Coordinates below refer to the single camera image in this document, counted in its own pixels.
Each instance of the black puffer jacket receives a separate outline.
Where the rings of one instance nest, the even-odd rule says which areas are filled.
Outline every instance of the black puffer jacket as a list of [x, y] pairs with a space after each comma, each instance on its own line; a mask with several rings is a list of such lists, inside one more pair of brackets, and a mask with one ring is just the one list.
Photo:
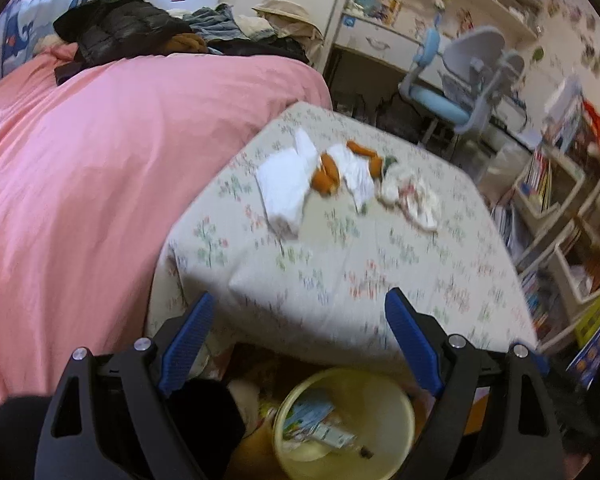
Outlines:
[[83, 68], [124, 57], [156, 54], [176, 34], [191, 32], [189, 25], [144, 0], [94, 0], [69, 9], [54, 22], [60, 38], [77, 42]]

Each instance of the screw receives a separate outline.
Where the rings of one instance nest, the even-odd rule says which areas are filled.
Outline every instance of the screw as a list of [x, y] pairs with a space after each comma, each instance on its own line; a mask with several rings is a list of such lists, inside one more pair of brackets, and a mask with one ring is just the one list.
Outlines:
[[459, 334], [453, 334], [449, 337], [449, 344], [453, 348], [464, 348], [466, 345], [466, 339]]
[[517, 355], [520, 359], [524, 359], [529, 355], [529, 350], [524, 345], [515, 345], [513, 347], [513, 353]]
[[81, 346], [80, 348], [76, 348], [74, 353], [71, 354], [71, 357], [76, 361], [82, 361], [85, 357], [87, 357], [88, 350]]
[[151, 348], [151, 340], [148, 337], [141, 337], [140, 339], [136, 339], [136, 342], [134, 343], [134, 348], [139, 352], [148, 350], [149, 348]]

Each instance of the desk drawer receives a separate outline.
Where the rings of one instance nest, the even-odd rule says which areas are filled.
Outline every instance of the desk drawer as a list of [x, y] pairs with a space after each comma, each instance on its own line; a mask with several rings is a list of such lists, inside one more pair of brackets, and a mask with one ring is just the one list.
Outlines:
[[[416, 41], [363, 20], [356, 20], [353, 26], [341, 23], [335, 43], [365, 56], [384, 61], [403, 72], [409, 70], [411, 60], [420, 47]], [[444, 70], [440, 56], [434, 58], [420, 77], [433, 86], [442, 88], [438, 70]]]

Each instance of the crumpled tissue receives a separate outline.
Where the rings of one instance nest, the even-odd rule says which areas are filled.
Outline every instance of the crumpled tissue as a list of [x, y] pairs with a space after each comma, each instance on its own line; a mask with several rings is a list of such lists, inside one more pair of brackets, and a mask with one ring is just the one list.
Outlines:
[[267, 157], [256, 171], [267, 221], [280, 237], [297, 237], [304, 199], [318, 168], [318, 151], [302, 128], [296, 131], [296, 147]]
[[389, 166], [377, 197], [388, 206], [399, 206], [408, 219], [425, 231], [438, 229], [440, 199], [405, 164]]

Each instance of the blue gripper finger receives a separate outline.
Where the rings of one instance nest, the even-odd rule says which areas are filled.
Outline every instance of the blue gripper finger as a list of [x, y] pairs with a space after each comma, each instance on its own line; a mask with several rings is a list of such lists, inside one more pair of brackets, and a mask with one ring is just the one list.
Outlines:
[[214, 318], [214, 298], [206, 292], [162, 355], [158, 389], [165, 397], [184, 386]]
[[405, 307], [396, 289], [390, 290], [384, 298], [384, 315], [420, 387], [434, 397], [439, 396], [444, 384], [440, 378], [438, 354]]

